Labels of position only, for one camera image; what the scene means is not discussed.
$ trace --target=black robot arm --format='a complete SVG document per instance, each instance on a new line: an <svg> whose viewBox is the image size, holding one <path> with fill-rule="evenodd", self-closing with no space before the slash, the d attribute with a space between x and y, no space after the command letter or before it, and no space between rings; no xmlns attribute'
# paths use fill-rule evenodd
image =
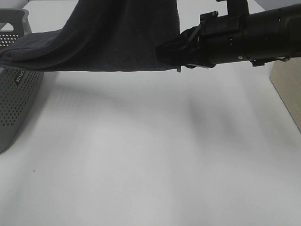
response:
<svg viewBox="0 0 301 226"><path fill-rule="evenodd" d="M157 47L158 60L212 68L239 61L261 66L301 57L301 4L250 15L247 0L226 1L228 15L202 14L199 26Z"/></svg>

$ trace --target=dark gray cloth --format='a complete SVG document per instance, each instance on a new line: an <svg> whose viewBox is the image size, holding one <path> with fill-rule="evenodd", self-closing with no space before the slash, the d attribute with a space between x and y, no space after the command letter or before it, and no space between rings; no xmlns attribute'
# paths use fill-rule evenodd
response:
<svg viewBox="0 0 301 226"><path fill-rule="evenodd" d="M172 68L157 60L155 47L179 32L176 0L79 0L63 29L20 38L0 52L0 66L29 71L168 70Z"/></svg>

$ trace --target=white table surface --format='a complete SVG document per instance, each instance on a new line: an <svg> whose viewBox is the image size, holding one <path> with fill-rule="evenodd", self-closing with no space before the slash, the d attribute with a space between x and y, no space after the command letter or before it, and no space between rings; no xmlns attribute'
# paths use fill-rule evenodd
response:
<svg viewBox="0 0 301 226"><path fill-rule="evenodd" d="M31 1L33 32L61 28L75 4ZM226 12L178 5L181 30ZM0 225L300 226L301 135L270 68L46 73L0 155Z"/></svg>

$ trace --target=screw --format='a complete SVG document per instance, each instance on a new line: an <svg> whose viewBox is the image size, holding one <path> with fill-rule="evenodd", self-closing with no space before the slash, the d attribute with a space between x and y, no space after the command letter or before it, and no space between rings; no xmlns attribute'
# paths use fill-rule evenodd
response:
<svg viewBox="0 0 301 226"><path fill-rule="evenodd" d="M218 12L215 11L215 12L212 13L212 15L213 15L214 17L217 17L217 16L218 16Z"/></svg>

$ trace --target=gray laundry basket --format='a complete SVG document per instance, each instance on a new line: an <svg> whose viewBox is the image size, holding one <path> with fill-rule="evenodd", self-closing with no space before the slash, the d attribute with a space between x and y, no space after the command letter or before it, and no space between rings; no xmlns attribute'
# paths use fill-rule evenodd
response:
<svg viewBox="0 0 301 226"><path fill-rule="evenodd" d="M9 23L13 31L0 31L0 50L31 33L24 9L0 9L0 23ZM40 88L44 73L0 68L0 153L7 149Z"/></svg>

